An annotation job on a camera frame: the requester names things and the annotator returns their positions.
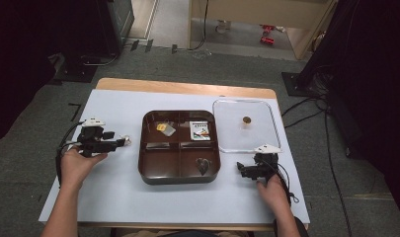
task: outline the table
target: table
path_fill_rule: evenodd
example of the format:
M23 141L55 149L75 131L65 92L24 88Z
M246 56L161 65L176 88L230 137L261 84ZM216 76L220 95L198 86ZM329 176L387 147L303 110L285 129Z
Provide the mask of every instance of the table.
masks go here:
M326 29L337 0L209 0L207 18L286 28L297 59ZM205 0L192 0L191 18L203 19Z
M279 110L276 95L269 89L101 79L97 90L92 92L88 100L82 118L87 117L88 114L91 115L92 112L102 111L107 122L106 129L119 131L131 128L133 131L130 136L133 142L129 147L119 148L116 152L110 153L109 158L98 164L86 179L79 195L79 225L160 229L272 230L273 226L270 223L274 216L258 197L255 182L241 178L235 168L237 161L253 165L251 154L220 153L221 169L217 178L209 184L148 186L142 182L138 174L136 163L140 130L134 130L134 128L141 128L144 110L148 111L162 102L169 104L164 106L164 110L175 108L176 102L178 102L178 109L209 110L212 102L220 98L219 96L225 96L227 99L234 96L262 98ZM138 101L131 102L129 99L138 99ZM143 104L143 109L141 107L137 110L123 109L124 105L132 108L139 104ZM137 119L122 119L129 115ZM275 118L278 118L280 124L280 115L276 115ZM298 204L294 203L291 209L303 223L309 223L301 185L282 128L279 129L279 136L283 150L280 154L280 163L283 162L282 164L288 170L291 189L301 200ZM57 194L58 182L54 181L41 212L41 222L47 221ZM198 202L196 198L206 199L208 202Z

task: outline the transparent container lid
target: transparent container lid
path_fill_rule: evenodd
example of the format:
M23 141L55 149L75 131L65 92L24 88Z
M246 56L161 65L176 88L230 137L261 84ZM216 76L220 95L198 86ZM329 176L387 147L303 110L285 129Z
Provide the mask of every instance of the transparent container lid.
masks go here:
M266 102L217 100L212 109L221 152L255 153L255 148L265 144L280 148L273 112Z

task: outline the tray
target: tray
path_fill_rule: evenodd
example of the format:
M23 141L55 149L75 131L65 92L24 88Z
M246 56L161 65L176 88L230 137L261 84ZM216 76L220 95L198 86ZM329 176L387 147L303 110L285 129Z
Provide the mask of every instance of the tray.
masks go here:
M192 132L199 128L207 133L194 137ZM138 171L146 184L209 183L220 166L215 119L210 112L152 111L144 116Z

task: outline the person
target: person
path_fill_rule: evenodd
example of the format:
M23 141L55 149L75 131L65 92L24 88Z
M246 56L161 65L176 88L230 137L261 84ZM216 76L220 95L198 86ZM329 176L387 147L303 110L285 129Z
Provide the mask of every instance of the person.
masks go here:
M107 156L108 154L98 154L88 159L79 153L77 146L73 146L64 153L61 159L61 188L41 237L78 236L77 199L79 190L92 168ZM260 197L276 217L277 236L300 236L294 216L285 198L280 178L272 176L266 186L257 182L257 189Z

